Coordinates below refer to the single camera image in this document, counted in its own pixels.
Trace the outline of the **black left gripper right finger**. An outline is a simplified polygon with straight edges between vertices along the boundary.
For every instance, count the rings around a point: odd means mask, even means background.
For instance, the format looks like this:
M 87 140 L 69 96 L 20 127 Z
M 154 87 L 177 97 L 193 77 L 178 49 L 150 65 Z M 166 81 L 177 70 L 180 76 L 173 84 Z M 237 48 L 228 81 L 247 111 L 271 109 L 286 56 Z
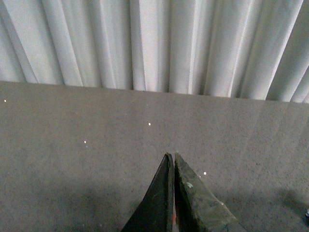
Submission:
M 175 154 L 174 196 L 180 232 L 245 232 L 240 221 Z

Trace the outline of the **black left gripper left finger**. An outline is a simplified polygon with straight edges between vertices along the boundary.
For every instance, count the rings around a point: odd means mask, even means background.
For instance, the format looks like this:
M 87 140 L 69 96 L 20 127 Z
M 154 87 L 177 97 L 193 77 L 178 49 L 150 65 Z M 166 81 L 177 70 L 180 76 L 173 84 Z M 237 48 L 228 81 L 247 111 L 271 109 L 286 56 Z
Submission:
M 174 163 L 166 153 L 141 203 L 123 232 L 171 232 L 174 207 Z

